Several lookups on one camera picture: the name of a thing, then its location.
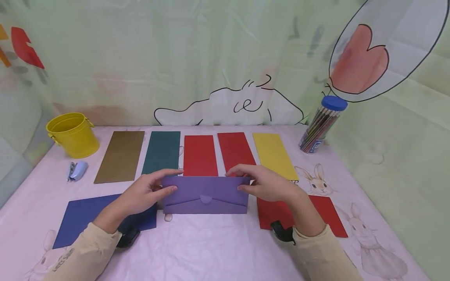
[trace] hand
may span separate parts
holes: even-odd
[[[264,166],[239,164],[231,168],[225,176],[231,176],[232,174],[237,176],[247,174],[251,179],[254,179],[252,185],[240,185],[238,189],[265,201],[288,202],[306,195],[296,184]]]
[[[182,173],[182,170],[162,169],[151,174],[143,174],[113,203],[127,216],[144,212],[177,190],[176,186],[161,188],[161,179]]]
[[[161,179],[182,173],[182,170],[162,169],[141,175],[122,195],[106,206],[93,223],[107,233],[114,233],[127,216],[144,212],[176,191],[176,186],[161,188]]]
[[[240,185],[239,190],[265,201],[284,201],[294,217],[296,229],[305,236],[314,237],[322,233],[325,223],[312,204],[309,196],[296,184],[276,172],[264,167],[239,164],[225,175],[244,176],[255,181],[252,185]]]

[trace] blue paper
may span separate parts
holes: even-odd
[[[70,201],[66,208],[63,221],[59,227],[53,249],[72,245],[80,233],[92,222],[109,203],[116,200],[120,194]],[[146,219],[138,225],[140,231],[156,227],[156,204],[143,212]]]

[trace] blue lid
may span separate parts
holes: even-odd
[[[326,96],[322,99],[322,106],[331,110],[343,111],[347,105],[345,100],[336,96]]]

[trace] red paper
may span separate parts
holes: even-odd
[[[217,177],[216,151],[212,136],[184,137],[184,176]]]
[[[218,133],[225,171],[237,164],[256,165],[244,133]]]
[[[310,199],[324,222],[330,225],[333,234],[336,237],[348,238],[347,232],[342,225],[331,199],[322,196],[310,196]],[[286,203],[281,201],[267,202],[259,198],[257,199],[257,203],[259,226],[261,229],[271,230],[270,224],[277,220],[281,222],[284,229],[294,225],[294,218]]]

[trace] dark green paper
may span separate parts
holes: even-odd
[[[178,169],[180,137],[180,132],[152,132],[142,174],[150,174],[166,168]]]

